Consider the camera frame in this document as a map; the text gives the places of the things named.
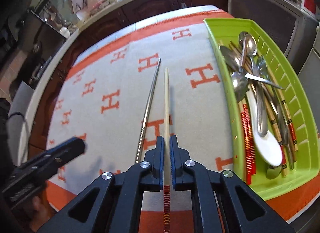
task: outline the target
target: countertop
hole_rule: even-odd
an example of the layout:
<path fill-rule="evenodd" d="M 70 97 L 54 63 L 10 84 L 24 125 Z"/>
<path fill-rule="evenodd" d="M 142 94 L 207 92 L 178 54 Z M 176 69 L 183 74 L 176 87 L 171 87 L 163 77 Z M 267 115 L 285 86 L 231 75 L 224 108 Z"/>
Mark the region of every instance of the countertop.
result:
<path fill-rule="evenodd" d="M 86 28 L 88 28 L 91 24 L 93 24 L 94 22 L 96 22 L 97 20 L 99 20 L 100 18 L 102 18 L 103 16 L 105 16 L 106 14 L 110 13 L 111 11 L 123 6 L 124 4 L 127 4 L 129 2 L 131 2 L 133 0 L 117 0 L 115 3 L 107 5 L 106 7 L 104 7 L 101 11 L 99 11 L 98 13 L 96 13 L 95 15 L 93 15 L 92 17 L 90 17 L 87 21 L 85 21 L 80 27 L 79 29 L 77 29 L 67 40 L 66 42 L 63 44 L 63 46 L 60 48 L 60 50 L 57 52 L 57 54 L 53 57 L 51 63 L 49 64 L 49 66 L 47 67 L 47 69 L 45 70 L 39 84 L 37 85 L 37 88 L 35 89 L 35 92 L 31 98 L 30 104 L 28 106 L 27 112 L 26 112 L 26 123 L 28 126 L 28 130 L 31 131 L 32 129 L 32 125 L 33 125 L 33 121 L 34 121 L 34 117 L 37 111 L 37 106 L 40 102 L 41 96 L 44 92 L 44 89 L 52 75 L 52 73 L 54 72 L 56 66 L 58 65 L 58 63 L 60 62 L 60 60 L 62 59 L 62 57 L 64 56 L 64 54 L 66 53 L 66 51 L 69 49 L 69 47 L 72 45 L 72 43 L 76 40 L 76 38 L 79 36 L 79 34 L 85 30 Z M 310 14 L 308 14 L 306 11 L 298 8 L 294 3 L 291 3 L 287 0 L 274 0 L 282 5 L 284 5 L 285 7 L 287 7 L 289 10 L 295 12 L 297 15 L 307 15 L 309 17 L 312 17 Z M 181 11 L 181 12 L 186 12 L 185 14 L 189 14 L 189 13 L 194 13 L 197 12 L 197 9 L 195 9 L 195 11 L 193 11 L 193 8 L 187 8 L 188 10 L 177 10 L 177 11 Z M 173 11 L 173 12 L 168 12 L 168 13 L 164 13 L 162 15 L 165 15 L 165 17 L 171 18 L 175 16 L 175 13 L 177 11 Z M 120 35 L 122 35 L 121 33 L 125 33 L 129 30 L 133 31 L 133 26 L 134 28 L 142 28 L 140 26 L 147 26 L 149 24 L 151 24 L 150 19 L 145 19 L 143 21 L 140 21 L 134 25 L 128 26 L 120 31 L 118 31 L 118 34 L 112 34 L 107 38 L 110 37 L 114 37 L 114 38 L 118 38 Z M 23 155 L 24 152 L 24 148 L 26 147 L 26 145 L 28 145 L 28 136 L 25 132 L 26 130 L 24 128 L 22 128 L 22 134 L 20 136 L 20 147 L 19 147 L 19 152 L 18 152 L 18 159 L 21 160 L 21 157 Z"/>

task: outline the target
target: silver screw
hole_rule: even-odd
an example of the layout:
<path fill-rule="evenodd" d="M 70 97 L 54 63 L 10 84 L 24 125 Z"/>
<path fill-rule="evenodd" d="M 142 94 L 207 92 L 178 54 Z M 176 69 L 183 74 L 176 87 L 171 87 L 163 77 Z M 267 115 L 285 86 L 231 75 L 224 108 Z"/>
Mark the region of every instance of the silver screw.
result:
<path fill-rule="evenodd" d="M 112 177 L 112 173 L 111 172 L 104 172 L 102 174 L 102 179 L 104 180 L 109 180 Z"/>
<path fill-rule="evenodd" d="M 231 178 L 233 176 L 233 172 L 230 170 L 223 171 L 223 176 L 227 178 Z"/>
<path fill-rule="evenodd" d="M 143 161 L 140 163 L 140 167 L 142 167 L 142 168 L 148 168 L 149 166 L 150 166 L 149 162 Z"/>
<path fill-rule="evenodd" d="M 195 163 L 195 161 L 193 161 L 193 160 L 186 160 L 185 164 L 186 164 L 186 166 L 192 167 L 192 166 L 194 166 L 196 163 Z"/>

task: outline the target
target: green plastic tray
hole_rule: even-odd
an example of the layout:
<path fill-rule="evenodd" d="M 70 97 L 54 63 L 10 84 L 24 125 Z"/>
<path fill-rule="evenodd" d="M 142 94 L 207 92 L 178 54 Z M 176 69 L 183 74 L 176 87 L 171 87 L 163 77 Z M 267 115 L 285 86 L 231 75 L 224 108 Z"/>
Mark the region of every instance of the green plastic tray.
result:
<path fill-rule="evenodd" d="M 283 93 L 295 127 L 299 148 L 296 152 L 297 162 L 294 170 L 288 169 L 286 177 L 279 175 L 273 180 L 266 178 L 265 174 L 268 165 L 256 152 L 257 173 L 252 176 L 250 187 L 262 199 L 268 200 L 292 191 L 314 178 L 318 174 L 320 167 L 317 128 L 307 96 L 287 58 L 268 34 L 252 20 L 214 18 L 204 19 L 204 23 L 209 32 L 209 39 L 225 88 L 233 138 L 234 172 L 241 179 L 244 178 L 244 135 L 229 70 L 219 50 L 218 42 L 221 40 L 226 46 L 230 41 L 238 44 L 239 33 L 247 31 L 255 38 L 258 45 L 258 53 L 264 55 L 268 67 L 273 71 L 279 85 L 286 88 Z"/>

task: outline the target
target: silver chopstick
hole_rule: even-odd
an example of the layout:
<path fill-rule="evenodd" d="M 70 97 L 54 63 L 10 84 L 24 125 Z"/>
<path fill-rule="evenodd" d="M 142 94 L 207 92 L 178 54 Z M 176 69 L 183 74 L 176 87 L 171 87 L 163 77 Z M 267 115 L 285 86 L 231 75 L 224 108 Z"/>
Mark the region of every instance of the silver chopstick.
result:
<path fill-rule="evenodd" d="M 143 118 L 143 122 L 142 122 L 142 126 L 141 126 L 140 138 L 139 138 L 137 154 L 136 154 L 136 160 L 135 160 L 136 164 L 138 162 L 140 162 L 140 159 L 141 159 L 141 154 L 142 154 L 142 150 L 143 150 L 143 141 L 144 141 L 144 138 L 146 136 L 146 125 L 147 125 L 147 121 L 148 121 L 148 117 L 149 117 L 149 113 L 150 113 L 150 108 L 151 108 L 151 104 L 152 104 L 153 93 L 155 91 L 155 86 L 156 86 L 156 81 L 157 81 L 157 77 L 158 77 L 160 62 L 161 62 L 161 58 L 159 58 L 158 64 L 156 66 L 156 71 L 155 71 L 155 74 L 153 76 L 153 81 L 152 81 L 152 84 L 151 84 L 151 88 L 150 88 L 150 92 L 149 92 L 149 96 L 148 96 L 148 100 L 147 100 L 146 109 L 144 110 L 144 118 Z"/>

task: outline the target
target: dish rack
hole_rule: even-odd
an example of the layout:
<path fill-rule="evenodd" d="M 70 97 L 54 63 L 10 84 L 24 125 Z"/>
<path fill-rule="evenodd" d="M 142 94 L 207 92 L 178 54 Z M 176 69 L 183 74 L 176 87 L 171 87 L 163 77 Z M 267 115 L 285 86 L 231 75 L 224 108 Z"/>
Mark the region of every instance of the dish rack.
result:
<path fill-rule="evenodd" d="M 238 35 L 249 32 L 257 41 L 258 54 L 263 55 L 279 85 L 284 87 L 285 100 L 289 107 L 295 127 L 298 151 L 295 168 L 286 177 L 279 175 L 273 180 L 266 178 L 268 164 L 256 151 L 256 174 L 252 176 L 250 187 L 264 200 L 272 199 L 310 181 L 319 173 L 320 156 L 318 132 L 313 114 L 302 85 L 287 58 L 266 32 L 252 20 L 236 18 L 204 19 L 209 32 L 214 54 L 220 69 L 229 109 L 231 133 L 233 138 L 233 170 L 241 178 L 245 175 L 244 135 L 240 111 L 230 73 L 222 56 L 218 42 L 228 46 L 230 41 L 238 44 Z"/>

